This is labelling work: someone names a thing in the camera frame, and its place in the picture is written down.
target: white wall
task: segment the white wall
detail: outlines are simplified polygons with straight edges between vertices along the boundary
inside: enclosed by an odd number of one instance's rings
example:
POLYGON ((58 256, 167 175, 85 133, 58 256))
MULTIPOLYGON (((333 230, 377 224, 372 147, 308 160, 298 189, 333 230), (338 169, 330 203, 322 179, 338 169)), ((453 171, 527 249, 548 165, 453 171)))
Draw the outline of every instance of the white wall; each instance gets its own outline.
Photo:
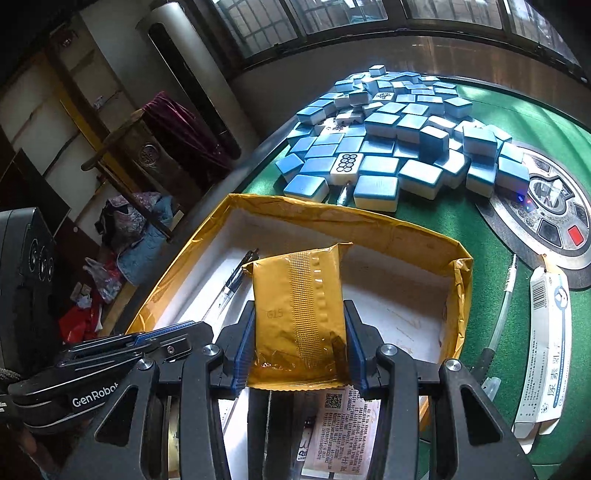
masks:
POLYGON ((150 9, 148 0, 99 0, 80 12, 105 59, 138 107, 162 90, 193 108, 152 45, 136 30, 150 9))
POLYGON ((453 38, 382 37, 314 48, 249 70, 230 86, 261 138, 266 138, 335 81, 374 64, 497 83, 591 126, 587 87, 529 57, 453 38))

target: red velvet cloth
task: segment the red velvet cloth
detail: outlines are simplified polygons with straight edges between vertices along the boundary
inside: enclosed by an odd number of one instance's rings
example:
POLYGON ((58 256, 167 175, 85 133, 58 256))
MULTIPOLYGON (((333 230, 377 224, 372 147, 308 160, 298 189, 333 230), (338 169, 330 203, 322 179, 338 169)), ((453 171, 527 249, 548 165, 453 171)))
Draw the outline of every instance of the red velvet cloth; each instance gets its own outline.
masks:
POLYGON ((160 92, 143 108, 142 120, 158 142, 206 192, 230 172, 231 161, 201 117, 160 92))

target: metal screw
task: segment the metal screw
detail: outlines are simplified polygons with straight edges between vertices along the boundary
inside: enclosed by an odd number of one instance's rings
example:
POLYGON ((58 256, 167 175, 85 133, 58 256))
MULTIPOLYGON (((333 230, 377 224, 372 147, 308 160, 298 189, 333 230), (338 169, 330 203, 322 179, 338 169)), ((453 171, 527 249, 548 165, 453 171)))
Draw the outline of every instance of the metal screw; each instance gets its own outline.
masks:
POLYGON ((391 343, 385 343, 380 348, 379 351, 382 352, 384 355, 393 356, 398 353, 398 349, 392 345, 391 343))
POLYGON ((204 346, 201 351, 204 355, 214 356, 220 352, 220 347, 218 347, 215 343, 210 343, 209 345, 204 346))
POLYGON ((452 372, 457 372, 462 368, 462 364, 455 358, 450 358, 447 362, 445 362, 445 366, 452 372))
POLYGON ((151 358, 140 358, 138 360, 138 369, 140 370, 149 370, 150 368, 152 368, 152 365, 154 364, 154 360, 152 360, 151 358))

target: white product box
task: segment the white product box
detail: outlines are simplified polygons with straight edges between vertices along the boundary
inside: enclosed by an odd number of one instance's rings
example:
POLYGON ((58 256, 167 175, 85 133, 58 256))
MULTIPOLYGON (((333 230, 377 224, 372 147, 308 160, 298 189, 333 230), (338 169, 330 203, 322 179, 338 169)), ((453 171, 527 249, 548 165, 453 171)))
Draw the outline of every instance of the white product box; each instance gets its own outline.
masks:
POLYGON ((571 310, 569 282, 545 257, 530 279, 530 353, 513 433, 525 453, 536 434, 552 433, 569 383, 571 310))

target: clear pen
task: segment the clear pen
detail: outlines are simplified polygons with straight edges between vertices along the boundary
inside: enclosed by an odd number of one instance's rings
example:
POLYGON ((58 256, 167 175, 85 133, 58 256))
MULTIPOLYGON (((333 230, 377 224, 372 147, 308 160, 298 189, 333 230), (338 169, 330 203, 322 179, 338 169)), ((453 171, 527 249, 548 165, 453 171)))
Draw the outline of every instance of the clear pen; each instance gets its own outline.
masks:
POLYGON ((244 279, 244 272, 242 271, 242 266, 247 264, 248 262, 252 262, 258 260, 258 248, 254 250, 249 250, 246 252, 246 255, 238 266, 232 272, 232 275, 226 280, 224 286, 222 287, 220 293, 217 294, 216 299, 213 303, 209 306, 205 315, 203 315, 202 322, 206 322, 212 326, 213 329, 213 341, 215 342, 217 336, 222 329, 222 312, 226 308, 226 305, 230 302, 238 287, 242 284, 242 280, 244 279))

